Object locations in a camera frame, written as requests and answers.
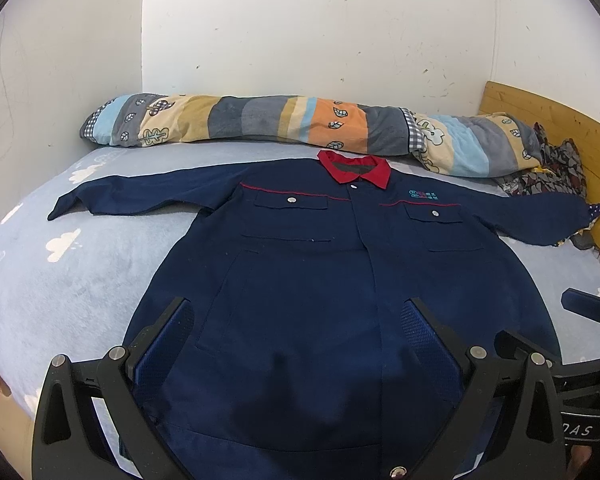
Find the navy work jacket red collar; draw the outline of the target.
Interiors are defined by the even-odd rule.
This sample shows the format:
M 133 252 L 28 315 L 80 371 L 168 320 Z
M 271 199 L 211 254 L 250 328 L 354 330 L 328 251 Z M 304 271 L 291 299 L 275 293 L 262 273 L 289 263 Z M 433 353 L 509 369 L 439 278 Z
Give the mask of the navy work jacket red collar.
M 389 479 L 411 469 L 463 393 L 419 299 L 468 346 L 511 330 L 550 353 L 545 304 L 509 238 L 552 246 L 590 223 L 565 193 L 500 197 L 401 174 L 375 156 L 222 165 L 86 182 L 53 216 L 195 220 L 126 332 L 178 297 L 194 325 L 140 406 L 197 479 Z

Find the light blue cloud bedsheet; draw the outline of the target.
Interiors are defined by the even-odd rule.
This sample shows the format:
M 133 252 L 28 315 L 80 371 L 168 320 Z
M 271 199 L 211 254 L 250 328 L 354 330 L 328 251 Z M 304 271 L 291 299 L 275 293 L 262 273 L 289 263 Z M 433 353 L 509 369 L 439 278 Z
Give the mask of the light blue cloud bedsheet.
M 314 158 L 301 146 L 245 143 L 149 150 L 101 148 L 27 197 L 0 224 L 0 373 L 22 407 L 34 412 L 48 361 L 57 353 L 97 358 L 126 332 L 140 300 L 198 209 L 172 204 L 143 214 L 93 214 L 82 205 L 60 217 L 61 196 L 106 177 L 145 177 L 222 165 Z M 570 362 L 600 357 L 600 326 L 559 305 L 562 291 L 600 292 L 600 264 L 561 240 L 552 246 L 509 238 L 507 247 L 534 281 Z

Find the dark patterned crumpled cloth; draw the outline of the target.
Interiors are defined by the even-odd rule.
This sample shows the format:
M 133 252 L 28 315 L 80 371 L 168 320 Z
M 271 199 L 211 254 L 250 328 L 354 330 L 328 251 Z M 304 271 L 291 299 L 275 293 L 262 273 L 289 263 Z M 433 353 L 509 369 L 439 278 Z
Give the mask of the dark patterned crumpled cloth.
M 496 178 L 498 186 L 508 195 L 531 195 L 561 192 L 580 196 L 588 194 L 582 158 L 572 139 L 551 144 L 543 126 L 536 122 L 533 131 L 539 141 L 541 165 L 516 174 Z

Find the colourful striped rolled quilt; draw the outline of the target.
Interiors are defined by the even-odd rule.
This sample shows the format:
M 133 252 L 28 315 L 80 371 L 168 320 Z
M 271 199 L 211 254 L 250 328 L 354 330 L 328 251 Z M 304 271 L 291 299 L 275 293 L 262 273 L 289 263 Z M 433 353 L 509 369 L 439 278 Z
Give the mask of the colourful striped rolled quilt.
M 506 113 L 425 115 L 315 96 L 129 94 L 94 110 L 79 135 L 122 148 L 226 139 L 300 143 L 410 156 L 437 174 L 478 179 L 509 176 L 542 162 L 534 129 Z

